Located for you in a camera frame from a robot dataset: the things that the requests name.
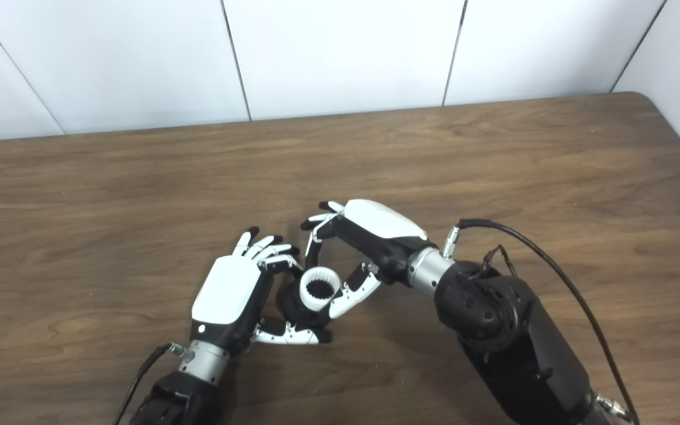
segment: black robot arm segment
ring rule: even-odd
[[[135,412],[132,425],[216,425],[221,390],[189,374],[172,372],[154,383]]]
[[[610,422],[603,414],[606,411],[639,425],[591,310],[567,275],[526,237],[493,221],[461,220],[439,250],[423,229],[377,202],[352,200],[346,205],[322,202],[319,206],[329,212],[314,215],[302,224],[302,229],[311,230],[307,269],[318,266],[319,248],[324,240],[337,237],[369,257],[373,266],[378,266],[377,277],[383,282],[400,282],[431,296],[438,318],[456,332],[470,362],[515,422],[608,425]],[[489,252],[483,263],[451,258],[460,230],[470,227],[494,228],[517,237],[561,276],[590,318],[630,414],[620,404],[591,390],[585,368],[542,302],[518,278],[502,247]],[[498,250],[502,251],[511,276],[502,276],[491,267],[491,258]]]
[[[632,422],[635,425],[640,425],[639,416],[636,414],[634,402],[631,399],[631,395],[629,395],[629,391],[626,389],[626,384],[625,382],[623,382],[623,377],[621,376],[620,371],[618,371],[618,366],[616,365],[616,361],[613,358],[613,353],[610,350],[610,345],[607,344],[607,339],[605,338],[602,328],[597,322],[597,318],[594,317],[594,313],[593,311],[591,311],[584,297],[581,295],[580,291],[578,291],[578,289],[574,285],[574,282],[572,282],[569,276],[563,271],[561,266],[559,266],[558,263],[556,263],[555,260],[553,260],[553,258],[551,258],[550,255],[548,255],[544,250],[542,250],[542,248],[540,248],[537,244],[532,242],[528,237],[524,236],[523,234],[519,233],[518,231],[512,228],[509,228],[506,225],[495,223],[494,221],[491,220],[483,220],[483,218],[462,218],[459,221],[458,225],[451,229],[451,232],[446,242],[446,247],[443,248],[443,252],[450,253],[453,252],[455,244],[458,240],[458,233],[460,230],[474,227],[493,228],[502,231],[503,233],[507,233],[512,237],[515,237],[515,239],[520,240],[522,244],[526,245],[532,251],[534,251],[534,253],[536,253],[537,256],[539,256],[543,261],[545,261],[545,263],[547,263],[548,266],[550,266],[550,268],[553,269],[554,272],[556,272],[558,277],[561,278],[561,280],[563,280],[563,283],[569,289],[570,293],[572,293],[574,295],[574,298],[577,299],[578,304],[581,306],[582,310],[584,311],[584,314],[589,320],[591,327],[593,328],[594,334],[596,334],[597,336],[597,340],[600,342],[602,351],[605,355],[605,359],[607,360],[607,363],[610,367],[610,371],[613,374],[613,378],[616,380],[616,384],[618,385],[621,395],[623,396],[623,399],[626,402],[626,408],[628,409],[628,411],[620,408],[620,406],[618,406],[618,403],[610,401],[607,398],[601,397],[599,395],[596,395],[597,404],[602,406],[603,409],[608,411],[608,413],[616,417],[620,417],[628,422]]]

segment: black inner gear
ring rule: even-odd
[[[317,299],[329,299],[330,296],[335,294],[335,291],[332,290],[332,285],[324,280],[311,280],[306,285],[306,289],[311,296]]]

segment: black fingertip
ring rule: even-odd
[[[316,226],[319,225],[321,221],[311,221],[311,220],[304,220],[303,223],[300,224],[300,229],[301,230],[311,230],[315,228]]]
[[[335,226],[322,226],[316,231],[316,237],[319,239],[330,239],[330,237],[335,237]]]
[[[306,258],[304,260],[306,270],[319,265],[319,248],[321,245],[314,244],[314,247],[316,248],[306,251]]]
[[[283,336],[286,324],[287,322],[284,319],[265,317],[261,320],[261,330],[267,334]]]
[[[297,268],[297,267],[291,267],[290,272],[295,278],[295,280],[300,280],[301,277],[303,277],[303,270]]]

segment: small silver connector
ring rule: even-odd
[[[374,275],[376,275],[377,273],[380,272],[380,267],[377,266],[377,264],[374,264],[374,263],[364,263],[364,269],[367,272],[371,272]]]
[[[186,349],[186,347],[183,347],[183,345],[180,345],[177,342],[173,342],[172,345],[169,346],[169,352],[186,363],[189,363],[196,357],[196,353]]]
[[[600,405],[600,407],[602,407],[603,410],[607,412],[607,414],[611,414],[615,417],[626,420],[626,422],[629,423],[633,422],[634,418],[632,417],[631,412],[623,408],[623,406],[621,406],[618,401],[605,398],[599,393],[594,394],[594,400]]]
[[[458,229],[457,226],[453,226],[453,228],[450,229],[450,233],[448,233],[445,238],[445,245],[442,247],[442,252],[440,252],[444,258],[451,258],[453,256],[453,253],[456,251],[459,233],[460,229]]]

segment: robotic finger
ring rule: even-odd
[[[324,344],[332,342],[332,333],[323,329],[304,328],[277,318],[262,318],[251,341],[281,345]]]
[[[311,215],[311,217],[306,218],[306,220],[300,224],[301,230],[311,230],[319,224],[323,224],[327,218],[332,218],[335,215],[342,214],[345,207],[335,201],[322,201],[319,202],[319,209],[330,212],[326,214]]]
[[[243,256],[248,257],[248,258],[255,258],[257,254],[261,253],[266,247],[272,244],[280,244],[283,241],[283,237],[276,234],[273,236],[267,236],[259,242],[256,242],[255,244],[251,245],[248,250],[246,250],[246,253],[243,254]]]
[[[278,298],[285,318],[300,326],[321,330],[380,287],[378,268],[361,263],[345,282],[332,269],[314,267],[289,283]]]
[[[261,252],[257,253],[252,258],[256,261],[261,261],[263,259],[269,258],[270,256],[278,256],[280,254],[297,255],[298,253],[298,248],[291,244],[278,244],[263,248]]]
[[[240,239],[238,239],[237,244],[235,244],[233,255],[234,256],[246,255],[246,251],[248,251],[249,247],[251,246],[251,239],[254,239],[254,237],[256,237],[257,234],[259,234],[259,227],[251,226],[251,228],[249,228],[242,235],[240,235]]]
[[[300,224],[300,229],[311,230],[306,245],[306,258],[304,261],[307,269],[318,266],[319,250],[322,248],[324,239],[335,236],[330,225],[335,216],[337,216],[336,213],[314,215]]]
[[[297,248],[291,247],[292,250],[297,252]],[[290,254],[281,254],[276,256],[269,256],[265,259],[256,259],[257,264],[261,269],[267,270],[272,274],[280,274],[281,272],[290,271],[292,275],[296,278],[300,278],[303,274],[303,267],[295,261],[295,259]]]

